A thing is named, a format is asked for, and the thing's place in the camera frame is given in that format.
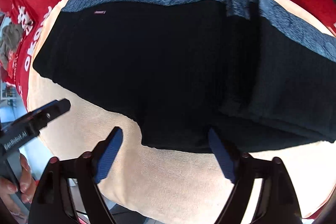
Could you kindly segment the person's left hand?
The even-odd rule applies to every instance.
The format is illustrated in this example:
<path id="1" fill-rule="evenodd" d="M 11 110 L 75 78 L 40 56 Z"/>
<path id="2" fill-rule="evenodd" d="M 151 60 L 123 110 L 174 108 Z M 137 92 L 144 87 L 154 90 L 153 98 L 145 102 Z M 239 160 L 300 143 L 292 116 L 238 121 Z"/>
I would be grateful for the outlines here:
<path id="1" fill-rule="evenodd" d="M 1 200 L 13 216 L 22 220 L 29 215 L 36 188 L 28 161 L 19 151 L 1 162 Z"/>

